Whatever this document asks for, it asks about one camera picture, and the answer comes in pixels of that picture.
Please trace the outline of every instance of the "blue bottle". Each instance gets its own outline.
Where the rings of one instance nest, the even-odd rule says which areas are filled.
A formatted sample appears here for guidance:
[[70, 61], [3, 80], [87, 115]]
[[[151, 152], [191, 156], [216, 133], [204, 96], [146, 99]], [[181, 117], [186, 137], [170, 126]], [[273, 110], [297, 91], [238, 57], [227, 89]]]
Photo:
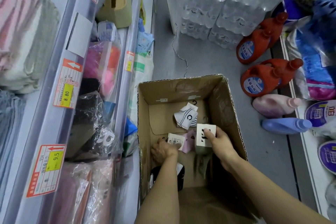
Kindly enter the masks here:
[[272, 133], [291, 135], [306, 132], [313, 125], [309, 120], [279, 118], [263, 120], [261, 126]]

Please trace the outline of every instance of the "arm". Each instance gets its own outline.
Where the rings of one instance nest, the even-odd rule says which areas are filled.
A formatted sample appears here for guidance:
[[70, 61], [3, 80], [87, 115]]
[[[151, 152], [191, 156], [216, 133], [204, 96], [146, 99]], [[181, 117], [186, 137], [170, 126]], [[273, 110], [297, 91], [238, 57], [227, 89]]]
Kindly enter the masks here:
[[253, 201], [267, 224], [331, 224], [329, 220], [313, 211], [281, 189], [249, 162], [239, 157], [228, 135], [219, 127], [216, 136], [205, 129], [213, 151], [222, 166], [238, 181]]
[[159, 139], [151, 149], [153, 158], [163, 163], [157, 179], [146, 196], [135, 224], [178, 224], [180, 221], [179, 196], [177, 193], [178, 145]]

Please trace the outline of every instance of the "red arrow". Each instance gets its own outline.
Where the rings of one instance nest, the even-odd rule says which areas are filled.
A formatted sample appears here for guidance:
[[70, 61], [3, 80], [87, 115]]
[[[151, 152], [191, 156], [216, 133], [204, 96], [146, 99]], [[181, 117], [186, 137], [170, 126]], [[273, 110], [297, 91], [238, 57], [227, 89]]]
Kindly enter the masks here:
[[63, 150], [63, 149], [64, 149], [64, 147], [54, 147], [54, 146], [48, 148], [48, 150], [51, 150], [51, 151], [53, 151], [53, 150]]

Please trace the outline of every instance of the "yellow price sticker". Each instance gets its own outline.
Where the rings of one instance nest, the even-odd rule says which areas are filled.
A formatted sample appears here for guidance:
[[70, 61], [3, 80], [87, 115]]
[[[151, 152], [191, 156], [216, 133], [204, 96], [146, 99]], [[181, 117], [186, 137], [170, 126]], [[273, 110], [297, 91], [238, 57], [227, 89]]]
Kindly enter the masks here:
[[128, 61], [126, 70], [131, 72], [131, 69], [132, 69], [132, 62]]
[[49, 154], [45, 171], [59, 170], [62, 165], [64, 151], [52, 151]]
[[72, 97], [72, 90], [74, 86], [71, 84], [64, 84], [64, 90], [62, 94], [61, 106], [70, 107], [70, 100]]

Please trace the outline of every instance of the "hand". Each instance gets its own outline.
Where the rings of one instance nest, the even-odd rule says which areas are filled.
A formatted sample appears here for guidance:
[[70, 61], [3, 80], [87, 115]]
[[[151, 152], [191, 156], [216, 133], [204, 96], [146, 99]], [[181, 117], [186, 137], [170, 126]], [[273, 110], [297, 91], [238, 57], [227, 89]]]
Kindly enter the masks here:
[[166, 158], [176, 156], [181, 148], [181, 144], [169, 144], [163, 139], [159, 138], [156, 144], [153, 144], [150, 152], [153, 155], [153, 159], [158, 164], [163, 164]]
[[204, 129], [204, 135], [210, 140], [212, 150], [220, 159], [222, 166], [226, 171], [230, 172], [232, 162], [238, 160], [240, 157], [233, 148], [228, 135], [219, 127], [216, 127], [217, 137], [215, 137], [208, 129]]

